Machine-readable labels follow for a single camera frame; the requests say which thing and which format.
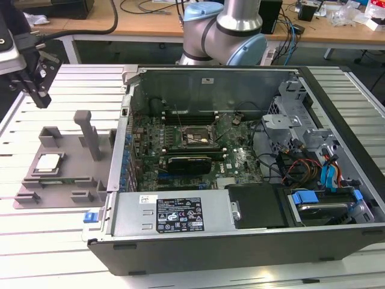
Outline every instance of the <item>green circuit board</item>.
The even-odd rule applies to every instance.
[[[233,119],[233,114],[225,114],[211,126],[170,126],[163,124],[156,117],[136,117],[132,135],[136,163],[139,167],[138,191],[221,189],[224,183],[229,182],[237,184],[261,182],[262,173],[248,146],[250,122],[233,125]],[[190,138],[183,139],[182,131],[187,132]],[[183,149],[189,142],[193,145],[204,145],[202,140],[205,138],[201,138],[199,142],[194,139],[196,131],[209,131],[207,133],[212,140],[208,143],[213,148],[220,149],[215,155],[220,156],[221,160],[213,158],[211,170],[207,174],[169,174],[167,161],[173,156],[165,154],[165,149],[166,151],[173,148]],[[201,153],[186,153],[182,156],[196,157],[197,155],[204,156]]]

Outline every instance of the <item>table leg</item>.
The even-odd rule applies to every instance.
[[[334,52],[334,48],[328,48],[324,55],[324,59],[329,60],[333,52]]]
[[[265,53],[263,53],[260,65],[270,66],[278,47],[279,42],[269,41]]]
[[[64,36],[59,38],[63,45],[64,49],[66,50],[66,54],[68,57],[68,60],[70,61],[70,64],[80,64],[82,61],[80,60],[79,51],[76,47],[76,43],[72,36]]]

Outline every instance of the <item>plastic bag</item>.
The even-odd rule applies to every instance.
[[[33,27],[34,25],[41,25],[41,24],[48,24],[49,21],[46,16],[44,15],[30,15],[27,13],[24,13],[24,16],[26,20],[28,21],[28,24],[30,27]]]
[[[369,0],[365,10],[367,18],[385,18],[385,2],[381,0]]]
[[[358,13],[360,12],[357,9],[355,9],[350,3],[347,3],[347,5],[342,6],[340,10],[328,14],[327,19],[333,26],[355,26],[356,23],[353,19]]]

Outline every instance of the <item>wooden desk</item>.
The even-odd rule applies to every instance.
[[[39,30],[40,32],[46,34],[60,32],[64,30],[64,27],[66,26],[69,19],[50,18],[49,21],[49,24],[36,25],[34,28],[32,28],[32,30]]]
[[[61,39],[71,63],[80,63],[74,40],[104,40],[124,42],[183,42],[183,31],[179,26],[175,7],[168,8],[171,15],[129,14],[119,8],[121,0],[115,0],[119,14],[117,29],[110,35],[78,35]],[[284,0],[283,9],[286,15],[296,24],[305,27],[299,46],[341,49],[385,49],[385,33],[373,32],[368,27],[358,24],[352,26],[332,27],[325,17],[313,18],[311,22],[297,20],[297,14],[286,10],[294,0]],[[158,9],[166,4],[144,4],[148,9]],[[123,7],[130,11],[139,11],[135,0],[127,0]],[[108,0],[95,0],[94,8],[87,20],[67,20],[63,28],[54,25],[65,19],[52,19],[52,24],[36,26],[43,33],[51,33],[55,29],[63,30],[105,30],[113,23],[113,13]],[[266,35],[269,40],[266,56],[286,39],[286,28],[278,24],[274,34]]]

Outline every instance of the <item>motherboard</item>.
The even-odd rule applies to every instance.
[[[137,191],[224,189],[263,180],[250,148],[252,121],[235,114],[189,118],[134,114]]]

